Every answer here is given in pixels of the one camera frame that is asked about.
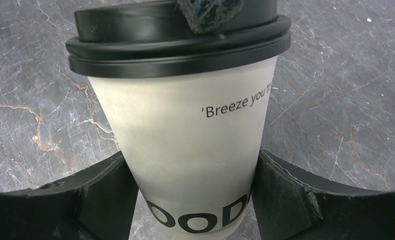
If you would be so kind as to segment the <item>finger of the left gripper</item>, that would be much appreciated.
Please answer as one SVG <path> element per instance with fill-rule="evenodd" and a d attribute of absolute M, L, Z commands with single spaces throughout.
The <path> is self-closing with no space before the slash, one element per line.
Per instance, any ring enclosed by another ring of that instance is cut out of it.
<path fill-rule="evenodd" d="M 179 10 L 197 35 L 219 29 L 242 10 L 242 0 L 178 0 Z"/>

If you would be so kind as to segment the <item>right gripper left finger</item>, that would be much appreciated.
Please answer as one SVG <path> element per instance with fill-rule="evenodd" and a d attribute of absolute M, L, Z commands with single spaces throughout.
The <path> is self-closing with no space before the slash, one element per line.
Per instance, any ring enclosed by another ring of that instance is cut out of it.
<path fill-rule="evenodd" d="M 0 240 L 126 240 L 137 195 L 118 152 L 40 188 L 0 192 Z"/>

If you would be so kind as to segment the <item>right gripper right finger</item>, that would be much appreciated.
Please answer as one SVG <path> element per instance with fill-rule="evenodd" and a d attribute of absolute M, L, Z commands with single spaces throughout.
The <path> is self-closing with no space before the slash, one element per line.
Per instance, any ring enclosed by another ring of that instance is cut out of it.
<path fill-rule="evenodd" d="M 334 182 L 267 150 L 252 199 L 263 240 L 395 240 L 395 191 Z"/>

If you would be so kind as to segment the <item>white paper coffee cup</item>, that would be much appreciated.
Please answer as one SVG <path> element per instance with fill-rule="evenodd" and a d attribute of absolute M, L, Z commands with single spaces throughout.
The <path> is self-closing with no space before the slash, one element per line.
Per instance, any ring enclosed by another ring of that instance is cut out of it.
<path fill-rule="evenodd" d="M 172 238 L 221 240 L 242 222 L 276 62 L 89 78 L 150 211 Z"/>

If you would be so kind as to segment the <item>black plastic cup lid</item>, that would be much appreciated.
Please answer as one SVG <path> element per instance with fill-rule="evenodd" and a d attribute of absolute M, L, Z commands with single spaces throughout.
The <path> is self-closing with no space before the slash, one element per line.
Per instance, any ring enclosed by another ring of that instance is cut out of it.
<path fill-rule="evenodd" d="M 78 35 L 66 42 L 70 69 L 98 78 L 161 78 L 225 70 L 290 48 L 291 20 L 274 0 L 243 0 L 217 30 L 191 31 L 175 0 L 78 10 Z"/>

